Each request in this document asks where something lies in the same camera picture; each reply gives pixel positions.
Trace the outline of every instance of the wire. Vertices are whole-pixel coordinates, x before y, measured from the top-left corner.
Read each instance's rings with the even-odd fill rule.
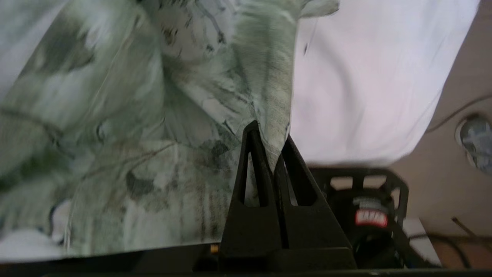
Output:
[[[411,240],[422,239],[422,238],[429,238],[431,240],[445,242],[447,245],[451,246],[456,251],[456,253],[461,259],[461,262],[463,263],[463,266],[468,269],[471,268],[468,257],[465,255],[463,250],[461,250],[461,248],[450,238],[441,235],[435,235],[435,234],[419,234],[419,235],[410,236],[408,240],[411,241]]]
[[[478,97],[478,98],[476,98],[476,99],[474,99],[474,100],[466,103],[465,105],[463,105],[462,107],[460,107],[459,109],[457,109],[456,111],[454,111],[453,113],[451,113],[450,115],[446,116],[446,118],[444,118],[443,120],[441,120],[441,122],[439,122],[438,124],[434,125],[433,127],[427,128],[427,130],[425,131],[425,134],[432,133],[435,130],[441,128],[442,125],[446,124],[449,120],[451,120],[453,117],[455,117],[457,114],[459,114],[460,112],[462,112],[466,108],[470,107],[471,105],[475,105],[475,104],[477,104],[477,103],[479,103],[481,101],[488,100],[488,99],[491,99],[491,98],[492,98],[492,94],[487,94],[487,95]]]

